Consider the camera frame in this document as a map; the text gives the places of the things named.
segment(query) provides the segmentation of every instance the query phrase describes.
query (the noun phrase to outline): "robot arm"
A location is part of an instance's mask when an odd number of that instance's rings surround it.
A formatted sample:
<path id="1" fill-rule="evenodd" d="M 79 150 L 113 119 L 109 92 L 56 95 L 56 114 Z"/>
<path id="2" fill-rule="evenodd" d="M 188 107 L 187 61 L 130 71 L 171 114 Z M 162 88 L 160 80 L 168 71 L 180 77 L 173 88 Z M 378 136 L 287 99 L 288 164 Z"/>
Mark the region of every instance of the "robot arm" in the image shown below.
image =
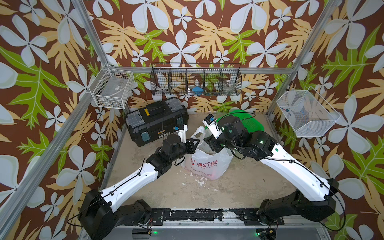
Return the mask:
<path id="1" fill-rule="evenodd" d="M 326 196 L 330 195 L 328 188 L 331 186 L 327 179 L 312 173 L 296 161 L 266 132 L 248 133 L 240 119 L 232 115 L 216 123 L 215 118 L 210 114 L 203 123 L 212 132 L 212 136 L 205 138 L 204 141 L 213 151 L 219 152 L 226 147 L 262 162 L 290 181 L 309 201 L 324 201 Z M 315 175 L 328 188 L 324 187 Z"/>
<path id="2" fill-rule="evenodd" d="M 226 147 L 261 161 L 298 189 L 280 199 L 265 199 L 257 212 L 259 222 L 269 225 L 279 217 L 297 214 L 318 222 L 334 213 L 336 201 L 331 196 L 338 190 L 337 181 L 313 174 L 267 133 L 248 133 L 238 117 L 226 116 L 216 123 L 210 114 L 203 122 L 212 132 L 212 136 L 204 141 L 213 151 L 219 152 Z M 163 141 L 163 146 L 149 156 L 134 173 L 101 192 L 91 190 L 86 194 L 78 219 L 92 240 L 103 239 L 114 227 L 121 224 L 137 225 L 148 222 L 152 209 L 143 200 L 132 205 L 122 204 L 140 188 L 167 172 L 174 161 L 195 152 L 200 140 L 185 139 L 186 127 L 184 125 L 178 135 L 169 135 Z"/>

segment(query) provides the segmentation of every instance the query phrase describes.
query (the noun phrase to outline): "black wire basket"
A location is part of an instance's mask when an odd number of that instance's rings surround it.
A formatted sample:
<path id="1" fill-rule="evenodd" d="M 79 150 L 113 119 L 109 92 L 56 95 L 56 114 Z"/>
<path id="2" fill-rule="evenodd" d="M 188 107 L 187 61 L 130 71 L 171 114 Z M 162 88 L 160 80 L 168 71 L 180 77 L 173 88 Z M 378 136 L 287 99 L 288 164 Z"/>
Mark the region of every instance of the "black wire basket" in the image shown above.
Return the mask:
<path id="1" fill-rule="evenodd" d="M 152 63 L 151 92 L 153 95 L 214 95 L 238 96 L 241 93 L 240 64 Z"/>

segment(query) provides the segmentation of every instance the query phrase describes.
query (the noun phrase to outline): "plastic bag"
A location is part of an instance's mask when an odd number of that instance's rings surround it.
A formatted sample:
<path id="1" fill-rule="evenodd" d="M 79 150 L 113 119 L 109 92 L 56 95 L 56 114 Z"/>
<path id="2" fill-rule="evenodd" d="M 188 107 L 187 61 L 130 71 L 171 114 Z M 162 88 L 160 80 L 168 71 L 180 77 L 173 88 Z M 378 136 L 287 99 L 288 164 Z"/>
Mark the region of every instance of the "plastic bag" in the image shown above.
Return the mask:
<path id="1" fill-rule="evenodd" d="M 186 155 L 182 166 L 192 173 L 204 176 L 210 180 L 218 179 L 227 170 L 233 155 L 227 148 L 223 148 L 218 153 L 212 151 L 209 145 L 204 142 L 204 138 L 209 137 L 212 133 L 209 129 L 205 129 L 202 126 L 196 130 L 191 138 L 196 138 L 195 135 L 200 132 L 202 134 L 198 137 L 200 143 L 196 148 L 196 152 Z"/>

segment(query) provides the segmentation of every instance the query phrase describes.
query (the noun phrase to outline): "floral wallpaper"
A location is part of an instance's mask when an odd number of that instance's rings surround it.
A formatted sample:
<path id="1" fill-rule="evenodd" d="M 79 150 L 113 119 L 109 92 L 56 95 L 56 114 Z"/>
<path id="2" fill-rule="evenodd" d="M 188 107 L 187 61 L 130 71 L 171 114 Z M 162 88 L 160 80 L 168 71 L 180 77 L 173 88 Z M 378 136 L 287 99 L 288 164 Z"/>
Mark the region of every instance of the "floral wallpaper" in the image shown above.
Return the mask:
<path id="1" fill-rule="evenodd" d="M 345 0 L 306 56 L 290 89 L 313 87 L 341 114 L 323 137 L 296 137 L 277 107 L 271 119 L 293 157 L 339 182 L 346 225 L 335 240 L 384 239 L 384 18 L 381 0 Z M 344 221 L 338 201 L 325 225 Z"/>
<path id="2" fill-rule="evenodd" d="M 1 211 L 88 94 L 100 63 L 69 0 L 0 0 L 0 19 Z M 76 239 L 81 227 L 67 221 L 100 186 L 121 127 L 121 111 L 90 105 L 7 239 Z"/>
<path id="3" fill-rule="evenodd" d="M 323 0 L 90 0 L 84 1 L 115 66 L 178 67 L 219 63 L 291 67 L 326 4 Z M 162 99 L 149 74 L 135 74 L 129 106 Z M 243 109 L 263 113 L 285 75 L 244 74 L 238 97 L 179 96 L 190 112 Z"/>

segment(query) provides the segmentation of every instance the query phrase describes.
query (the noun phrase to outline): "floor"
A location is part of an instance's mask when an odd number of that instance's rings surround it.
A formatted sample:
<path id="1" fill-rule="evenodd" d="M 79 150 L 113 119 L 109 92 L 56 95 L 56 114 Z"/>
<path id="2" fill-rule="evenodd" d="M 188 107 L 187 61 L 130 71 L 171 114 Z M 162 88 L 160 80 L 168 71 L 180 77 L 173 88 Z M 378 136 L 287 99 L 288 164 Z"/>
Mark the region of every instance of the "floor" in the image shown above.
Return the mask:
<path id="1" fill-rule="evenodd" d="M 202 120 L 206 115 L 190 114 L 187 138 L 199 126 L 203 126 Z M 265 116 L 256 115 L 255 118 L 263 124 L 265 132 L 272 135 Z M 160 146 L 162 141 L 156 140 L 138 147 L 126 131 L 107 185 L 121 181 L 138 169 L 142 160 Z M 124 205 L 143 199 L 151 207 L 259 207 L 266 198 L 277 199 L 295 190 L 289 181 L 270 167 L 251 158 L 239 160 L 234 157 L 227 171 L 217 180 L 192 174 L 181 166 L 172 166 L 155 182 L 135 193 Z"/>

